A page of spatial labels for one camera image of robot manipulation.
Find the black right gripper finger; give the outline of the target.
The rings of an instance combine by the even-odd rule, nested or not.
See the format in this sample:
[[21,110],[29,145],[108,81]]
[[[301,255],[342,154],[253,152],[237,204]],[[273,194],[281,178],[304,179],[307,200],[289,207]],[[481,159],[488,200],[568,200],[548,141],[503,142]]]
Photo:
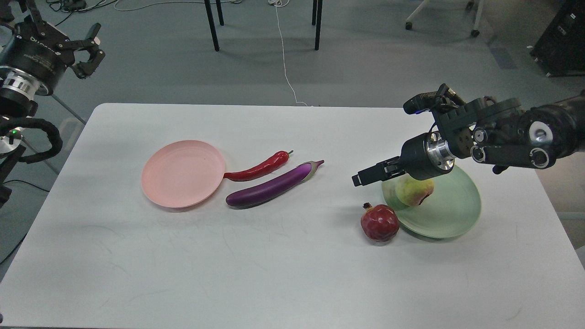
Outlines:
[[351,177],[354,186],[367,186],[403,175],[403,169],[396,166],[372,166]]
[[404,169],[399,163],[400,157],[383,160],[370,167],[368,171],[374,176],[400,176],[404,174]]

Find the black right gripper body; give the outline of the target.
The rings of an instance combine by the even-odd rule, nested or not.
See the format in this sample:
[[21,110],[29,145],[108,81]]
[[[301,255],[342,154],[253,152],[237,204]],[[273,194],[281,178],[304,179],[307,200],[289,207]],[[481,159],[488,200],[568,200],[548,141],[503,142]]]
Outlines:
[[455,156],[440,133],[422,133],[403,144],[400,166],[412,178],[427,180],[451,173]]

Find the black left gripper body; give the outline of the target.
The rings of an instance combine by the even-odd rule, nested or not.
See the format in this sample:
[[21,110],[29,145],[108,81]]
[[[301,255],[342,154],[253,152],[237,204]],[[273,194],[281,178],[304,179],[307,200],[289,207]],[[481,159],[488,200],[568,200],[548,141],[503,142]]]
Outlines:
[[1,87],[25,97],[52,95],[68,67],[69,54],[57,47],[66,40],[69,36],[55,27],[41,35],[15,27],[1,52]]

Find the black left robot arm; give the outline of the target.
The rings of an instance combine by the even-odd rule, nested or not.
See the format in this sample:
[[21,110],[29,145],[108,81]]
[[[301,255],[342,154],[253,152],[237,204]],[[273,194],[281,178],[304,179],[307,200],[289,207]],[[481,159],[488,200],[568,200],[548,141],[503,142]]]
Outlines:
[[[105,57],[97,37],[99,23],[90,27],[84,39],[74,40],[44,20],[35,1],[18,2],[25,15],[19,22],[15,21],[11,4],[10,0],[1,2],[1,25],[12,32],[0,59],[2,205],[12,194],[5,183],[17,163],[44,162],[59,154],[63,147],[58,128],[36,118],[35,96],[52,96],[66,69],[71,69],[79,79],[90,77]],[[50,148],[25,155],[27,147],[22,135],[25,129],[43,131]]]

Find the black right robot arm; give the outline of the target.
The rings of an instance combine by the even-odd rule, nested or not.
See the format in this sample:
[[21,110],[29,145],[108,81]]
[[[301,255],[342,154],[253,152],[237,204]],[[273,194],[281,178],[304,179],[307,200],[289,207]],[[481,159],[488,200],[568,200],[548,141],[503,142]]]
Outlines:
[[416,180],[451,173],[456,159],[491,165],[495,174],[508,167],[547,169],[556,160],[584,151],[584,93],[524,110],[516,98],[483,96],[465,102],[447,85],[415,95],[406,114],[432,114],[431,129],[407,140],[401,154],[361,170],[354,186],[366,186],[408,174]]

